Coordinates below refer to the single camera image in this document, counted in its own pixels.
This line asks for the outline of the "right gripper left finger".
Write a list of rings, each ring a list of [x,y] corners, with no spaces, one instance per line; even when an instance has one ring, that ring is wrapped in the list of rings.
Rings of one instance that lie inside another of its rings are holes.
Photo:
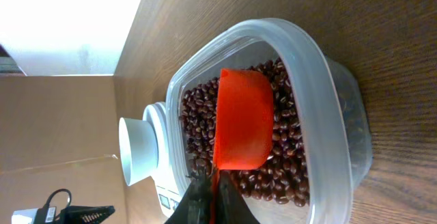
[[[191,174],[192,181],[165,224],[209,224],[212,220],[212,177]]]

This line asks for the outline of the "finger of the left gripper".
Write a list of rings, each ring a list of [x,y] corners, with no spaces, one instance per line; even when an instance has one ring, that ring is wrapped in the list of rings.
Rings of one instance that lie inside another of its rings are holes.
[[[115,213],[113,206],[70,206],[66,208],[64,223],[66,224],[101,224]]]

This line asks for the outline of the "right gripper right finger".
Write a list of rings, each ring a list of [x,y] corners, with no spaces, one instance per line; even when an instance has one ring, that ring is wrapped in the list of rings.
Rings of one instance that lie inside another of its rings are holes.
[[[215,200],[215,223],[259,224],[231,180],[230,173],[221,171]]]

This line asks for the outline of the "orange plastic measuring scoop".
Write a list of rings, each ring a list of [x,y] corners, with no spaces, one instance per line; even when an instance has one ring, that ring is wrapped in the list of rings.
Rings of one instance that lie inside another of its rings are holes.
[[[273,97],[269,80],[260,72],[223,68],[216,104],[211,223],[216,223],[222,170],[262,166],[272,148]]]

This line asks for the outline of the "white digital kitchen scale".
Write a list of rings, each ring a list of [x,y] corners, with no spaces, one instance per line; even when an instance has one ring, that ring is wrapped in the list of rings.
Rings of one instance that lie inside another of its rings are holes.
[[[182,197],[175,182],[170,163],[169,140],[167,136],[165,102],[156,102],[146,106],[143,121],[148,122],[154,130],[158,148],[158,166],[152,174],[160,208],[166,217],[176,210]]]

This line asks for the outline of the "white round bowl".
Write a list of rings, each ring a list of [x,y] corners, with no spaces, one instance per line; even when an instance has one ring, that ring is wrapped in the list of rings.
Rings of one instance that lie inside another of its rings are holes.
[[[158,168],[158,144],[151,124],[121,117],[119,152],[127,186],[150,177]]]

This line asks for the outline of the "red adzuki beans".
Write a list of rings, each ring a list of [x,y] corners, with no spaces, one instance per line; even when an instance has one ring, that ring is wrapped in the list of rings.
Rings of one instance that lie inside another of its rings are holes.
[[[272,149],[261,167],[233,170],[231,180],[244,197],[303,207],[310,202],[307,160],[285,65],[281,59],[268,60],[250,69],[266,76],[273,91]],[[218,88],[219,78],[214,77],[182,95],[180,121],[191,175],[212,173]]]

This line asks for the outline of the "clear plastic food container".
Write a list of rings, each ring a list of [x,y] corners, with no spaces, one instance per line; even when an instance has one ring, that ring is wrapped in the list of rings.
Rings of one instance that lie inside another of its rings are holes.
[[[309,166],[310,202],[248,198],[260,223],[347,223],[353,192],[372,162],[371,135],[356,79],[341,64],[324,56],[299,26],[279,18],[246,20],[215,37],[172,77],[167,90],[169,158],[176,186],[190,184],[180,123],[183,93],[220,74],[281,59],[291,80]]]

